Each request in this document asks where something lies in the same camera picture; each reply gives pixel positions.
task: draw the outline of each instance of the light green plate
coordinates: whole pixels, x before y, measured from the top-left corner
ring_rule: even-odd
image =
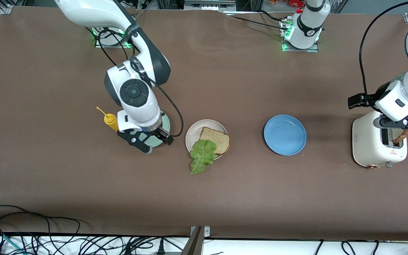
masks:
[[[166,114],[163,115],[163,118],[161,119],[161,122],[162,122],[162,124],[161,124],[162,128],[169,132],[170,129],[171,129],[171,123],[170,123],[170,119],[168,118],[168,116],[167,116]],[[141,141],[142,141],[143,139],[145,139],[145,138],[146,138],[146,135],[145,135],[145,134],[141,134],[141,135],[140,135],[140,140],[141,140]],[[153,147],[156,147],[156,146],[159,146],[159,145],[162,144],[162,143],[163,143],[163,141],[160,140],[160,139],[158,139],[158,138],[155,137],[155,136],[151,136],[151,137],[149,137],[149,139],[147,139],[147,140],[145,141],[145,144],[151,146],[152,148],[153,148]]]

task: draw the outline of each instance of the table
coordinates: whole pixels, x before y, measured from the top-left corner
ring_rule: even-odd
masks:
[[[214,11],[141,16],[171,64],[163,88],[184,132],[208,118],[231,136],[226,155],[190,175],[185,134],[144,155],[103,123],[96,106],[120,108],[103,85],[111,63],[86,29],[58,8],[14,7],[0,19],[0,204],[86,220],[84,233],[189,234],[209,225],[232,238],[408,239],[408,157],[371,171],[351,155],[351,123],[369,109],[348,110],[347,97],[362,90],[358,47],[373,18],[329,15],[319,53],[294,53],[281,51],[277,30]],[[372,28],[364,46],[371,92],[408,69],[407,31],[401,16]],[[124,60],[120,49],[108,52]],[[176,112],[154,92],[178,132]],[[263,140],[278,114],[306,128],[297,155],[277,155]],[[32,218],[8,223],[46,231]]]

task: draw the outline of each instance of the black cable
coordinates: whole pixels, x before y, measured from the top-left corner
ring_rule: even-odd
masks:
[[[175,110],[177,111],[178,116],[180,117],[180,132],[177,135],[171,135],[172,137],[178,137],[180,136],[180,134],[182,134],[183,132],[183,117],[182,114],[180,113],[180,110],[177,108],[177,106],[175,105],[175,103],[173,102],[173,100],[171,99],[171,97],[168,96],[168,94],[156,83],[154,82],[151,78],[149,78],[147,75],[142,74],[140,71],[138,71],[138,68],[136,68],[136,66],[134,65],[134,63],[131,61],[130,62],[131,68],[136,71],[140,76],[144,76],[147,79],[149,79],[150,82],[152,82],[158,89],[160,89],[160,91],[163,93],[163,95],[165,95],[165,97],[169,100],[169,102],[171,103],[171,105],[173,105],[173,107],[175,108]]]
[[[377,248],[379,248],[379,241],[375,240],[374,242],[375,242],[375,247],[374,247],[372,255],[375,255],[375,252],[377,251]]]
[[[23,236],[21,236],[21,242],[22,242],[22,244],[23,244],[23,250],[26,251],[26,252],[29,252],[29,249],[32,249],[35,254],[38,254],[38,253],[39,253],[39,249],[38,249],[38,248],[39,248],[39,247],[43,247],[44,249],[46,249],[46,250],[48,251],[48,254],[51,254],[51,251],[50,251],[48,248],[45,247],[45,245],[46,245],[47,243],[50,243],[51,241],[42,243],[42,242],[40,242],[39,239],[40,239],[40,237],[36,237],[36,236],[32,235],[32,236],[31,236],[31,244],[29,244],[29,245],[31,245],[31,247],[29,247],[29,245],[26,245],[26,244],[25,244]],[[61,244],[64,244],[64,243],[65,243],[65,244],[69,244],[69,243],[78,242],[79,240],[86,240],[86,238],[78,238],[78,239],[75,239],[75,240],[73,240],[73,241],[71,241],[71,242],[61,241],[61,240],[54,240],[53,242],[57,242],[57,243],[61,243]],[[6,254],[6,255],[13,255],[13,252],[17,252],[17,251],[18,251],[18,250],[14,250],[14,251],[12,251],[12,252]]]
[[[103,240],[103,239],[105,239],[106,237],[101,237],[100,239],[98,239],[98,240],[96,240],[96,241],[94,241],[93,242],[93,240],[94,239],[97,239],[98,237],[93,237],[92,239],[90,239],[90,240],[87,240],[87,243],[83,246],[83,248],[81,248],[81,245],[83,245],[83,244],[81,244],[80,245],[80,250],[79,250],[79,252],[78,252],[78,255],[81,255],[81,254],[86,254],[86,252],[87,252],[87,250],[89,250],[93,245],[96,245],[97,247],[99,247],[98,245],[97,245],[97,242],[99,242],[99,241],[101,241],[101,240]],[[84,251],[83,251],[83,253],[81,253],[81,251],[86,247],[86,245],[87,244],[89,244],[89,243],[91,243],[91,245],[87,248],[87,249],[85,249]]]
[[[160,239],[160,245],[158,246],[157,255],[164,255],[166,253],[164,241],[165,241],[164,238]]]
[[[118,41],[118,44],[120,45],[120,47],[121,47],[122,50],[124,51],[125,59],[127,60],[127,59],[128,59],[128,56],[127,56],[127,53],[126,53],[126,51],[125,51],[124,46],[122,45],[122,43],[120,42],[120,40],[117,39],[117,37],[115,36],[115,34],[113,34],[113,33],[110,33],[110,34],[112,34],[113,37]]]
[[[364,77],[363,61],[362,61],[362,59],[361,59],[361,53],[362,53],[362,49],[363,49],[364,39],[366,38],[366,35],[368,34],[369,29],[370,29],[371,26],[374,24],[374,22],[376,22],[376,20],[378,20],[382,15],[384,15],[384,14],[387,13],[387,12],[389,12],[390,10],[393,10],[393,9],[395,9],[395,8],[398,8],[398,7],[401,7],[401,6],[403,6],[403,5],[408,5],[408,1],[407,1],[407,2],[403,2],[403,3],[400,3],[400,4],[398,4],[398,5],[394,5],[394,6],[390,7],[390,8],[388,8],[388,9],[384,10],[381,14],[377,15],[377,17],[375,17],[375,18],[371,21],[371,23],[369,23],[369,25],[368,25],[366,31],[364,31],[363,38],[361,39],[361,43],[360,43],[360,52],[359,52],[359,56],[358,56],[358,61],[359,61],[359,64],[360,64],[361,78],[362,78],[362,80],[363,80],[364,94],[365,94],[366,96],[368,95],[368,89],[366,88],[366,78]],[[377,109],[377,108],[374,106],[374,104],[371,102],[371,99],[370,99],[369,97],[366,97],[366,99],[367,99],[368,105],[369,105],[374,111],[377,111],[377,112],[380,112],[380,113],[381,113],[381,111],[380,111],[379,109]]]
[[[97,252],[99,252],[100,250],[102,250],[106,245],[108,245],[110,242],[113,242],[114,240],[116,240],[116,239],[118,239],[118,238],[119,238],[119,237],[116,237],[116,238],[113,238],[113,239],[109,240],[109,241],[106,242],[104,245],[101,245],[98,250],[93,251],[92,254],[97,254]]]
[[[319,253],[319,250],[321,249],[322,244],[324,243],[324,239],[321,239],[321,242],[317,246],[316,251],[314,252],[314,255],[317,255]]]
[[[177,244],[175,244],[175,243],[173,243],[173,242],[171,242],[171,241],[169,241],[168,239],[166,239],[166,238],[163,238],[166,242],[168,242],[168,243],[170,243],[170,244],[172,244],[173,246],[175,246],[177,249],[179,249],[179,250],[183,250],[183,248],[180,248]]]
[[[108,53],[105,51],[105,49],[102,47],[102,44],[100,43],[100,34],[97,36],[94,34],[94,32],[91,31],[91,29],[86,28],[93,36],[94,39],[98,41],[100,48],[102,49],[103,53],[105,54],[105,56],[111,61],[111,63],[113,63],[114,65],[116,65],[116,63],[111,59],[111,57],[108,55]]]
[[[278,19],[278,18],[275,18],[274,16],[271,16],[270,13],[268,13],[268,12],[265,11],[265,10],[257,10],[256,12],[262,12],[262,13],[264,13],[265,15],[267,15],[270,19],[273,19],[274,21],[281,21],[281,19]]]
[[[131,240],[133,239],[133,237],[131,237],[129,242],[127,243],[127,245],[121,251],[120,255],[129,255],[132,252],[135,252],[135,254],[136,254],[136,249],[149,249],[149,248],[152,248],[152,247],[154,247],[154,244],[152,244],[151,241],[153,241],[155,239],[158,239],[160,237],[154,237],[153,239],[148,240],[149,238],[152,238],[152,237],[140,236],[140,237],[136,238],[133,242],[131,242]],[[150,247],[142,247],[145,244],[150,244]]]
[[[235,19],[241,19],[241,20],[243,20],[243,21],[253,22],[253,23],[256,23],[256,24],[259,24],[259,25],[263,25],[263,26],[267,26],[267,27],[277,28],[277,29],[280,29],[280,30],[288,30],[288,29],[285,28],[285,27],[277,27],[277,26],[273,26],[273,25],[269,25],[269,24],[265,24],[265,23],[261,23],[261,22],[257,22],[257,21],[252,21],[252,20],[250,20],[250,19],[243,19],[243,18],[235,17],[235,16],[231,16],[231,17],[233,17],[233,18],[235,18]]]
[[[16,215],[16,214],[29,214],[29,215],[38,216],[38,217],[40,217],[40,218],[43,218],[43,219],[47,222],[48,234],[49,234],[49,237],[50,237],[50,241],[52,242],[52,245],[56,248],[56,251],[55,251],[55,253],[53,253],[53,255],[56,254],[57,252],[61,253],[62,255],[65,255],[65,254],[63,254],[63,253],[60,251],[60,249],[63,248],[68,242],[70,242],[70,241],[75,237],[75,235],[78,233],[78,231],[79,231],[79,229],[80,229],[80,226],[81,226],[80,220],[73,219],[73,218],[69,218],[69,217],[44,216],[44,215],[42,215],[42,214],[40,214],[40,213],[31,212],[31,211],[28,211],[28,210],[26,210],[26,209],[24,209],[24,208],[22,208],[22,207],[15,206],[15,205],[0,205],[0,207],[12,207],[12,208],[17,208],[18,210],[21,210],[21,211],[18,211],[18,212],[7,213],[7,214],[1,216],[1,217],[0,217],[0,221],[1,221],[2,219],[4,219],[4,218],[8,217],[8,216]],[[52,236],[51,236],[50,220],[53,220],[53,219],[65,219],[65,220],[75,221],[75,222],[78,224],[77,230],[76,230],[76,232],[72,235],[72,237],[70,238],[70,240],[69,240],[68,242],[64,243],[64,244],[63,244],[61,247],[59,247],[59,248],[55,245],[55,242],[53,241]],[[4,234],[4,233],[3,233],[3,231],[2,231],[1,229],[0,229],[0,233],[1,233],[1,238],[2,238],[2,240],[3,240],[3,234]]]
[[[136,48],[135,45],[133,45],[133,42],[132,42],[131,39],[128,39],[128,43],[130,43],[130,47],[131,47],[131,50],[132,50],[131,54],[133,56],[135,56],[135,48]]]
[[[345,248],[344,248],[344,245],[345,245],[345,244],[347,244],[347,245],[350,247],[350,250],[352,250],[352,254],[349,254],[349,253],[345,250]],[[350,243],[348,243],[347,241],[341,242],[341,248],[343,249],[343,252],[346,253],[347,255],[356,255],[356,254],[355,254],[355,251],[354,251],[353,248],[352,248],[352,245],[350,245]]]

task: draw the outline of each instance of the blue plate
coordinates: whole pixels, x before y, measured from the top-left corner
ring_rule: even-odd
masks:
[[[272,151],[280,155],[294,155],[305,146],[306,131],[298,119],[277,115],[265,124],[264,139]]]

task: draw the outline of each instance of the yellow mustard bottle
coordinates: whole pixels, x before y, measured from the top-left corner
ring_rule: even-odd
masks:
[[[114,131],[118,131],[119,127],[118,127],[118,118],[112,114],[112,113],[108,113],[106,114],[104,111],[102,111],[102,109],[100,109],[100,107],[96,107],[97,110],[101,111],[103,114],[105,114],[103,120],[105,121],[105,124],[107,124],[109,127],[111,127]]]

